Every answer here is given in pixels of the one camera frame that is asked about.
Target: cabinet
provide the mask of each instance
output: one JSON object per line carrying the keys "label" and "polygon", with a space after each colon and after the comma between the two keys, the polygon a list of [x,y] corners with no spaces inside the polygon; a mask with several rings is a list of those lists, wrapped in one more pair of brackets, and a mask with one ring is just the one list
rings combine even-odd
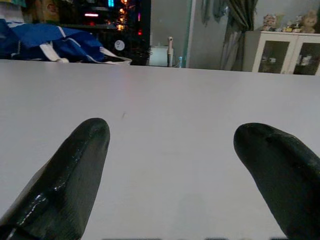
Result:
{"label": "cabinet", "polygon": [[320,76],[320,34],[248,31],[243,71]]}

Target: curtain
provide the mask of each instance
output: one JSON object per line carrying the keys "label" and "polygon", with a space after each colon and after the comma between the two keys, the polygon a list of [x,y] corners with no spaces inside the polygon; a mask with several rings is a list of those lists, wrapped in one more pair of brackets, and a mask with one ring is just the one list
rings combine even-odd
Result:
{"label": "curtain", "polygon": [[229,19],[220,68],[242,71],[245,32],[254,30],[254,14],[258,0],[225,1],[229,7]]}

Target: white tabletop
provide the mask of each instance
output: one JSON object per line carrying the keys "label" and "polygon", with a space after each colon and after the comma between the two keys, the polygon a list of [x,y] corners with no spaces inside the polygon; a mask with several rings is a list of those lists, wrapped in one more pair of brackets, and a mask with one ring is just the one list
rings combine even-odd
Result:
{"label": "white tabletop", "polygon": [[281,237],[233,135],[266,123],[319,154],[319,108],[315,76],[1,60],[0,215],[100,117],[111,142],[82,239]]}

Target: blue and white bag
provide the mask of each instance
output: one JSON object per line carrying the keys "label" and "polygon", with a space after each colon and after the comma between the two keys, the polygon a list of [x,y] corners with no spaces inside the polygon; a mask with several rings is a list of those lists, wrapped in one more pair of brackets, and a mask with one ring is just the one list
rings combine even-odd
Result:
{"label": "blue and white bag", "polygon": [[0,19],[0,58],[53,62],[130,65],[86,31],[50,24],[6,22]]}

